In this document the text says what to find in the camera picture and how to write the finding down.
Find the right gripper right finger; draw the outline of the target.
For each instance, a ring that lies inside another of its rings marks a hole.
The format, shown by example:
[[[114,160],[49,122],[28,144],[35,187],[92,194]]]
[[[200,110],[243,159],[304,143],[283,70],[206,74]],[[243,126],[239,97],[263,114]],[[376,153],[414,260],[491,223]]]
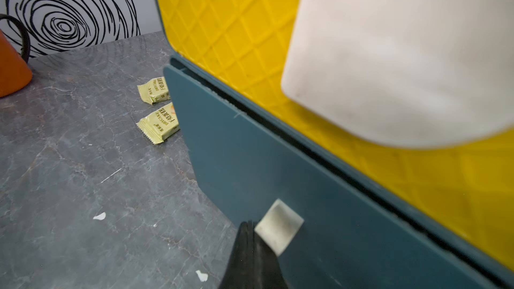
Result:
[[[278,257],[266,242],[254,235],[253,288],[288,289]]]

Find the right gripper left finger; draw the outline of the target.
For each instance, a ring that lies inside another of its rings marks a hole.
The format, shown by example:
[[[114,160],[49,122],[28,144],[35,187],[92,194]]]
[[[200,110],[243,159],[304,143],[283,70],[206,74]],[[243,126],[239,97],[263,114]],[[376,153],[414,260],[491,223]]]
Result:
[[[254,223],[242,222],[238,228],[219,289],[254,288]]]

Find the teal drawer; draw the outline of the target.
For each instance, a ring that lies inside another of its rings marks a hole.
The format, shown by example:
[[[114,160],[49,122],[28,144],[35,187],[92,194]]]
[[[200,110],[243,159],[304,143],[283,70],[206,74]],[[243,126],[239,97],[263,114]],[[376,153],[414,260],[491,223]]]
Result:
[[[276,200],[303,219],[280,255],[294,288],[508,288],[494,269],[408,223],[197,80],[165,79],[200,189],[233,223]]]

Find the teal drawer cabinet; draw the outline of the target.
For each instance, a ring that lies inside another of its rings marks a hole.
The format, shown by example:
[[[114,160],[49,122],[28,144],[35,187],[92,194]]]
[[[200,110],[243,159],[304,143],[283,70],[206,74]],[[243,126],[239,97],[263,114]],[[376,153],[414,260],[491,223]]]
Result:
[[[175,50],[169,65],[190,70],[197,80],[219,94],[222,98],[226,99],[241,111],[248,113],[253,119],[263,124],[266,128],[271,129],[282,138],[305,151],[313,159],[348,180],[348,182],[359,190],[362,190],[372,198],[378,200],[386,209],[401,215],[413,226],[417,226],[430,235],[440,238],[455,250],[479,259],[486,267],[496,270],[501,277],[508,282],[508,288],[513,287],[513,267],[508,268],[498,262],[483,250],[477,248],[472,243],[455,234],[452,230],[432,219],[431,216],[406,202],[399,195],[396,195],[394,192],[358,171],[355,167],[337,158],[329,151],[320,147],[317,143],[306,138],[306,136],[293,127],[282,122],[282,120],[270,114],[217,78],[214,78],[203,68],[192,63]],[[255,222],[257,223],[256,231],[273,249],[276,256],[280,257],[299,231],[303,224],[303,219],[281,200],[276,200],[266,212],[264,218]]]

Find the yellow cookie packet two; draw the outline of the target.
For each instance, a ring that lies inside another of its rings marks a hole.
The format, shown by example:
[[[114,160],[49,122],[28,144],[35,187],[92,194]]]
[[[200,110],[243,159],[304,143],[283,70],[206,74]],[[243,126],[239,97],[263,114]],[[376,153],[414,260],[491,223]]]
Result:
[[[180,130],[172,102],[144,117],[137,123],[141,132],[154,144],[161,144]]]

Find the yellow cookie packet one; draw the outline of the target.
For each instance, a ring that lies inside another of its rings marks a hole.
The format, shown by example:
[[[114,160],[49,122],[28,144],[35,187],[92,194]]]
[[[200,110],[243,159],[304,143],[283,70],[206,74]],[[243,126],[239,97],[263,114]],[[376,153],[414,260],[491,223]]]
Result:
[[[163,76],[138,85],[137,89],[141,100],[147,104],[155,104],[170,99],[169,89]]]

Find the yellow top drawer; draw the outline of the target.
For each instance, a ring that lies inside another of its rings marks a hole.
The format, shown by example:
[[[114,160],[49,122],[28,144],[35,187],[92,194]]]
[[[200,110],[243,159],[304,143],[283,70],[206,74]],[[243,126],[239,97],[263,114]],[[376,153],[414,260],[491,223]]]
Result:
[[[513,267],[513,0],[157,0],[175,51]]]

